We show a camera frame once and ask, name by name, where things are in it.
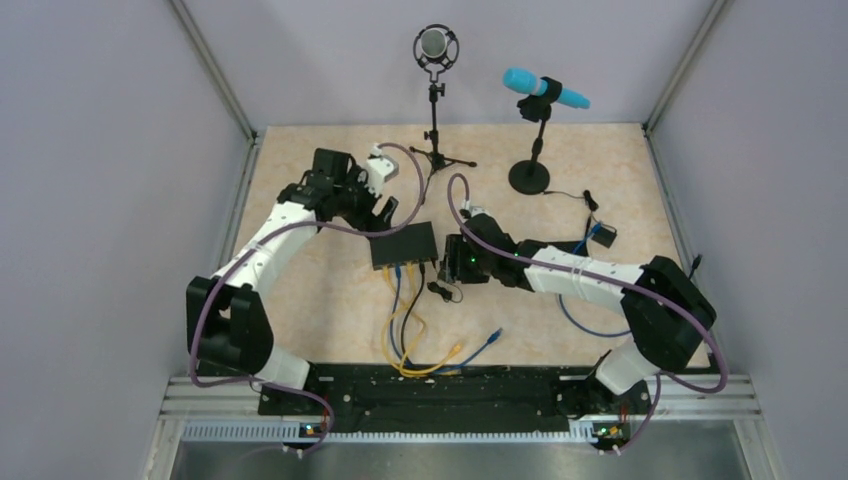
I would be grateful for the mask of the black network switch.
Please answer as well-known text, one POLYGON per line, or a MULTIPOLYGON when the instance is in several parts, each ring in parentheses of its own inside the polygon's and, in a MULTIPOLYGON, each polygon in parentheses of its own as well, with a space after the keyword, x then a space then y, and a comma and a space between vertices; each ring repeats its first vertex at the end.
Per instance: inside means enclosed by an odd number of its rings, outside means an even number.
POLYGON ((554 247, 562 252, 574 254, 578 256, 588 257, 588 248, 584 241, 554 241, 543 242, 539 240, 527 239, 520 242, 517 246, 516 253, 520 256, 531 258, 539 250, 547 247, 554 247))
POLYGON ((374 270, 435 263, 438 259, 435 232, 430 221, 408 224, 391 235, 371 238, 369 246, 374 270))

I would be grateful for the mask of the blue microphone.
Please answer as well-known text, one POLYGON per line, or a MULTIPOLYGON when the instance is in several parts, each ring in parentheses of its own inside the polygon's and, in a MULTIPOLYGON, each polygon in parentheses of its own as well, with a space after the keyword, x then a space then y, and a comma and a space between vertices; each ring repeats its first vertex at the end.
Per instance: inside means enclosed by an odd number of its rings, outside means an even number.
POLYGON ((573 109, 587 110, 591 101, 581 93, 565 88, 563 84, 547 76, 538 76, 529 70, 511 67, 502 75, 502 84, 509 90, 523 94, 524 98, 516 104, 521 117, 532 123, 538 123, 538 133, 531 146, 529 159, 516 162, 508 173, 510 186, 524 195, 537 195, 545 191, 550 184, 550 173, 540 163, 544 148, 544 134, 550 120, 554 104, 573 109))

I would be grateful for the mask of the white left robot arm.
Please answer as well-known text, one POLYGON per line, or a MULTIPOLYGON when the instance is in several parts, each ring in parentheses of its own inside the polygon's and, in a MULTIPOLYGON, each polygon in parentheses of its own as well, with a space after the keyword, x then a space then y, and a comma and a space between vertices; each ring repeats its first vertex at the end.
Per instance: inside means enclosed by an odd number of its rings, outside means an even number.
POLYGON ((190 367, 204 361, 256 381, 282 385, 283 401, 297 413, 319 404, 320 386, 310 364, 276 345, 263 299, 297 251, 323 225, 341 218, 354 231, 388 229, 397 206, 373 209, 397 163, 373 148, 362 164, 345 152, 318 148, 301 179, 278 195, 265 222, 244 247, 209 278, 186 290, 190 367))

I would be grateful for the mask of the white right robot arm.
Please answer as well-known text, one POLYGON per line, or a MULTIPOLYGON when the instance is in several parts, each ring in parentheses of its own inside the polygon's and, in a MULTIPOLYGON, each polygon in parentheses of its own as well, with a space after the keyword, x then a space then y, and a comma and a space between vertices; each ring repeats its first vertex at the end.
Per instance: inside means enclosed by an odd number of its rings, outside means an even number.
POLYGON ((701 346, 709 348, 719 369, 711 392, 724 389, 728 370, 710 333, 716 311, 675 261, 656 256, 646 264, 621 264, 549 242, 515 242, 486 210, 469 203, 449 208, 460 234, 448 261, 471 270, 466 276, 449 274, 449 282, 495 279, 506 288, 575 297, 625 319, 628 340, 603 355, 589 376, 586 397, 594 409, 614 411, 648 376, 675 376, 701 346))

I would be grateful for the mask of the black tripod microphone stand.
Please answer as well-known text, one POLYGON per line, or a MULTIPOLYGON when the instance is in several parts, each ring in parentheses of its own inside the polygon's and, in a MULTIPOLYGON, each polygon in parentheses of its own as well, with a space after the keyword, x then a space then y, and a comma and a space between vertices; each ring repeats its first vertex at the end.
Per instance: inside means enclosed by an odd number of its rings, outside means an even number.
POLYGON ((430 104, 431 124, 430 129, 423 133, 424 140, 430 142, 430 150, 426 151, 414 146, 409 147, 411 152, 423 155, 425 159, 429 162, 430 173, 428 175, 428 178, 432 178, 436 173, 445 170, 453 165, 462 165, 467 166, 469 168, 476 168, 478 166, 478 163, 474 161, 466 161, 457 158, 446 157, 440 149, 440 131, 438 128, 437 104, 439 99, 443 98, 445 95, 445 84, 439 82, 439 75, 441 73, 443 73, 443 70, 430 73, 428 101, 430 104))

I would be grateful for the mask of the silver condenser microphone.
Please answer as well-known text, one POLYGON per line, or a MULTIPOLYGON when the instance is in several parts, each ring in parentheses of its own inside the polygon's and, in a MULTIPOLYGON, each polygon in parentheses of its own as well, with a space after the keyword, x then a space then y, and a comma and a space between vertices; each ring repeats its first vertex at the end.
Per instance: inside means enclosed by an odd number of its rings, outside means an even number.
POLYGON ((422 69, 438 66, 449 70, 459 56, 459 40, 456 34, 442 24, 424 27, 413 41, 413 57, 422 69))

